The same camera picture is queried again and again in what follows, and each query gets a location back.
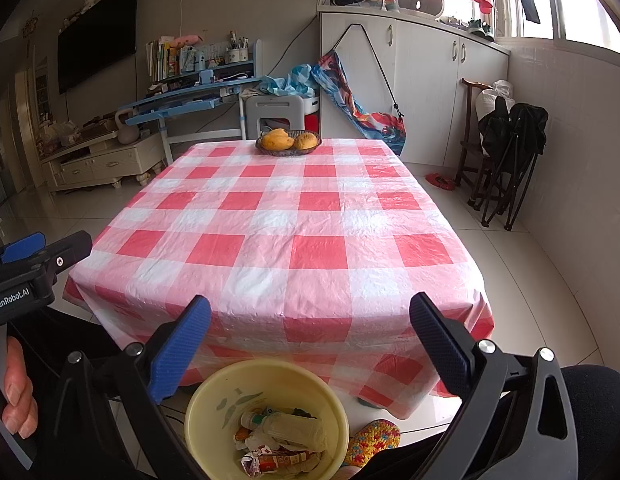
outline human hand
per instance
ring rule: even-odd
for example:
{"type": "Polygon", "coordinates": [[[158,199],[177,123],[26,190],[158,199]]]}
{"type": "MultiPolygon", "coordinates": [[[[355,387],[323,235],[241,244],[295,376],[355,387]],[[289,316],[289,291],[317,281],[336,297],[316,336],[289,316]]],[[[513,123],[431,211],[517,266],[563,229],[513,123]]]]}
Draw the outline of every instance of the human hand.
{"type": "Polygon", "coordinates": [[[1,417],[10,434],[17,431],[27,438],[37,429],[37,402],[32,397],[32,381],[26,373],[21,344],[13,337],[7,339],[4,391],[8,405],[1,417]]]}

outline window frame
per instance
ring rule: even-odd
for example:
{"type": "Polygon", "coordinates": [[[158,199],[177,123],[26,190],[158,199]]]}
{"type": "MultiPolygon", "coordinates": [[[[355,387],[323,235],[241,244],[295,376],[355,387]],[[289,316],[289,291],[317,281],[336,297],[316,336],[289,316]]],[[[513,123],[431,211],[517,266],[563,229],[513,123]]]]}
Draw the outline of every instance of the window frame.
{"type": "MultiPolygon", "coordinates": [[[[618,28],[620,33],[620,20],[604,1],[598,0],[606,10],[610,19],[618,28]]],[[[522,13],[520,12],[520,2],[516,0],[516,16],[512,16],[509,0],[495,0],[495,22],[494,30],[498,43],[508,46],[522,41],[527,43],[538,43],[548,45],[552,43],[557,50],[564,50],[574,54],[594,57],[602,61],[612,63],[620,67],[620,53],[610,48],[583,43],[581,41],[568,40],[565,31],[564,9],[562,0],[550,0],[550,13],[552,17],[552,40],[548,38],[536,38],[534,36],[520,36],[522,31],[522,13]]]]}

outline television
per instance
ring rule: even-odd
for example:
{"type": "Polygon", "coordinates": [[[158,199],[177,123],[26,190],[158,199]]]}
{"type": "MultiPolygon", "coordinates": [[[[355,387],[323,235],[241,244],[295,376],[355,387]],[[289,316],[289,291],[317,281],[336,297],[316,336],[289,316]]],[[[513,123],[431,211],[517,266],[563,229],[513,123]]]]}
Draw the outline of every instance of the television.
{"type": "Polygon", "coordinates": [[[136,0],[99,1],[58,37],[59,93],[135,53],[136,0]]]}

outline floor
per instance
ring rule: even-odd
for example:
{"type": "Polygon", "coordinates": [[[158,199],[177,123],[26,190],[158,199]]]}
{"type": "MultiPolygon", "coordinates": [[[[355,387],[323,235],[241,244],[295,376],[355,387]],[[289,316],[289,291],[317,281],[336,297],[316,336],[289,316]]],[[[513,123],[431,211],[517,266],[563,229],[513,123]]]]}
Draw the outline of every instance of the floor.
{"type": "MultiPolygon", "coordinates": [[[[479,213],[467,204],[467,186],[451,192],[431,186],[423,177],[417,179],[481,269],[496,326],[492,339],[497,345],[506,352],[528,355],[540,346],[549,346],[562,366],[602,364],[579,305],[525,227],[516,222],[507,232],[495,218],[490,228],[483,228],[479,213]]],[[[0,237],[9,243],[41,231],[48,242],[53,242],[79,230],[95,237],[139,190],[139,184],[131,178],[125,179],[120,189],[99,186],[56,195],[45,189],[22,192],[0,208],[0,237]]],[[[66,277],[67,273],[61,275],[54,286],[57,299],[53,307],[95,322],[91,313],[61,298],[66,277]]],[[[183,432],[180,420],[191,394],[191,390],[180,388],[173,398],[164,400],[164,412],[174,417],[168,420],[178,433],[183,432]]],[[[396,420],[388,412],[364,407],[353,397],[337,394],[348,413],[351,431],[376,418],[387,418],[402,430],[403,445],[443,431],[460,405],[458,399],[431,396],[409,419],[396,420]]],[[[115,401],[112,407],[130,457],[139,469],[151,473],[125,410],[115,401]]]]}

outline blue desk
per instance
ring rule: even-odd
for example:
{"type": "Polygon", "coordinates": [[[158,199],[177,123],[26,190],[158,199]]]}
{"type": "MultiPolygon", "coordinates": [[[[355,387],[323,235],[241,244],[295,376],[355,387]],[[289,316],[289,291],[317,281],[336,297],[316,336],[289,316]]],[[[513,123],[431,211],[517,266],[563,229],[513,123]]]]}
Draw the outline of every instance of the blue desk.
{"type": "MultiPolygon", "coordinates": [[[[210,136],[210,132],[193,133],[182,136],[168,136],[168,128],[165,124],[167,118],[174,118],[183,114],[199,112],[201,110],[212,110],[222,104],[220,97],[210,97],[211,91],[220,88],[239,87],[241,93],[242,86],[254,84],[261,81],[260,77],[251,77],[248,79],[232,79],[229,81],[219,81],[207,85],[197,85],[190,88],[181,88],[172,92],[148,97],[130,103],[121,107],[119,110],[126,108],[132,109],[132,117],[126,120],[126,124],[143,124],[149,121],[159,122],[159,132],[164,143],[165,158],[168,164],[172,164],[171,144],[179,142],[192,142],[193,140],[204,140],[210,136]]],[[[245,114],[244,100],[238,96],[239,102],[239,128],[227,130],[217,130],[217,137],[234,137],[241,136],[245,140],[245,114]]]]}

